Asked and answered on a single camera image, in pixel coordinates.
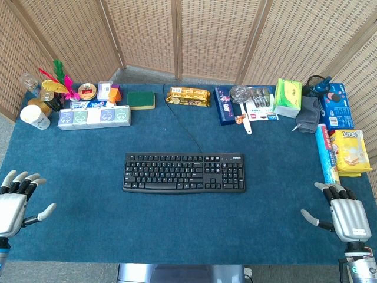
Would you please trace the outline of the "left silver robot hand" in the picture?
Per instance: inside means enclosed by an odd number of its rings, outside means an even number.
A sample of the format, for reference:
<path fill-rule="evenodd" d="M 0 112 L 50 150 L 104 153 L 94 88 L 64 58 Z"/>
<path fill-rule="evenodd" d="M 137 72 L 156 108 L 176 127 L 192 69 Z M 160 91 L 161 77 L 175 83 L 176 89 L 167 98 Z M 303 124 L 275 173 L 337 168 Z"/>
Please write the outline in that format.
<path fill-rule="evenodd" d="M 49 217 L 56 208 L 50 204 L 43 212 L 35 216 L 25 217 L 28 202 L 38 186 L 46 180 L 38 173 L 29 174 L 27 171 L 17 173 L 10 171 L 1 183 L 1 237 L 11 238 L 21 228 L 42 222 Z"/>

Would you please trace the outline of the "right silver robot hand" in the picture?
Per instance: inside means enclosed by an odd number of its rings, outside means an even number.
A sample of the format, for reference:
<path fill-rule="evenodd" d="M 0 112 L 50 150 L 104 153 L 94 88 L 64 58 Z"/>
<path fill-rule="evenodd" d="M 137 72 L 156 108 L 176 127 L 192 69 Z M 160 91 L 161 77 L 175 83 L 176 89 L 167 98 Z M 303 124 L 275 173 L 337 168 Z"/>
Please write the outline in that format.
<path fill-rule="evenodd" d="M 302 209 L 302 216 L 313 226 L 335 232 L 342 242 L 367 242 L 371 229 L 363 203 L 348 188 L 337 183 L 314 184 L 324 194 L 330 208 L 332 222 L 322 221 Z"/>

